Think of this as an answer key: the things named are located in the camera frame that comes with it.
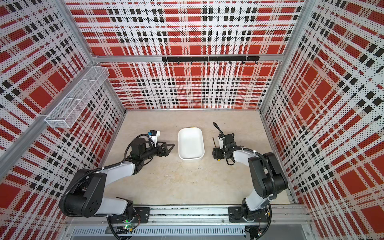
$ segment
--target vent grille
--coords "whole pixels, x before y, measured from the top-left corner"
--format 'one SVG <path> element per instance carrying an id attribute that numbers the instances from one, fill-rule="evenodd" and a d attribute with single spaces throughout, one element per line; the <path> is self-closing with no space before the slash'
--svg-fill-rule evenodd
<path id="1" fill-rule="evenodd" d="M 106 234 L 108 227 L 76 227 L 73 236 L 112 235 Z M 213 236 L 213 235 L 245 235 L 243 225 L 235 226 L 139 226 L 132 235 L 135 236 Z"/>
<path id="2" fill-rule="evenodd" d="M 101 235 L 105 234 L 106 227 L 76 227 L 73 235 Z"/>

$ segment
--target beige floor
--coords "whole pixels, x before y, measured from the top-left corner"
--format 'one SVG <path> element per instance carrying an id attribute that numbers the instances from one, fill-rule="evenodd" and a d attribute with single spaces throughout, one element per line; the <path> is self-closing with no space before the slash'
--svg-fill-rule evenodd
<path id="1" fill-rule="evenodd" d="M 154 157 L 136 175 L 120 179 L 105 188 L 105 195 L 133 200 L 136 204 L 240 204 L 253 186 L 249 167 L 212 157 L 212 137 L 234 133 L 237 145 L 260 153 L 271 151 L 259 113 L 256 111 L 142 111 L 127 112 L 105 165 L 123 158 L 130 141 L 149 130 L 161 132 L 159 141 L 175 143 L 167 157 Z M 203 132 L 205 155 L 199 162 L 183 162 L 177 149 L 177 134 L 185 127 Z M 274 204 L 289 204 L 285 191 Z"/>

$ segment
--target black mounting plate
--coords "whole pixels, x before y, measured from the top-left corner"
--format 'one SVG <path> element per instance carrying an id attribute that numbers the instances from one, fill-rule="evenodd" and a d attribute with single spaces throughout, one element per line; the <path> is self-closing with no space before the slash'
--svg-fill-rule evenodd
<path id="1" fill-rule="evenodd" d="M 266 213 L 267 213 L 266 209 L 260 209 L 259 213 L 256 214 L 256 218 L 253 222 L 254 223 L 268 222 L 268 215 L 265 215 Z M 243 213 L 240 206 L 228 207 L 228 217 L 229 217 L 229 222 L 247 222 L 243 219 Z"/>
<path id="2" fill-rule="evenodd" d="M 136 213 L 140 215 L 141 220 L 140 223 L 148 223 L 149 218 L 149 211 L 150 207 L 135 207 Z M 109 217 L 111 220 L 111 223 L 126 223 L 124 222 L 124 217 L 117 214 L 112 214 L 112 216 Z M 139 218 L 136 216 L 133 218 L 132 222 L 130 223 L 139 223 Z"/>

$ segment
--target white tray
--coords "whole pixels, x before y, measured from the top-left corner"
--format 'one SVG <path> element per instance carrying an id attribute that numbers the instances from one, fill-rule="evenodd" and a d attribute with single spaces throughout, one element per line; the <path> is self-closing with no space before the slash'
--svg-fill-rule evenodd
<path id="1" fill-rule="evenodd" d="M 203 132 L 198 127 L 187 127 L 179 131 L 179 157 L 185 161 L 198 161 L 205 154 Z"/>

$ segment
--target perforated panel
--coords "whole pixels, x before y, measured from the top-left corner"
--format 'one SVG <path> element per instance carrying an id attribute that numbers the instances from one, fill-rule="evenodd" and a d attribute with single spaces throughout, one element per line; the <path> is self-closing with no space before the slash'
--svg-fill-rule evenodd
<path id="1" fill-rule="evenodd" d="M 121 113 L 104 87 L 71 129 L 44 130 L 0 183 L 0 238 L 52 239 L 66 217 L 60 197 L 77 170 L 96 168 Z"/>
<path id="2" fill-rule="evenodd" d="M 51 1 L 0 4 L 0 155 L 88 64 Z"/>
<path id="3" fill-rule="evenodd" d="M 127 109 L 258 109 L 278 62 L 105 63 Z"/>
<path id="4" fill-rule="evenodd" d="M 279 54 L 304 0 L 65 0 L 95 55 Z"/>
<path id="5" fill-rule="evenodd" d="M 265 117 L 325 239 L 384 238 L 384 1 L 318 1 Z"/>

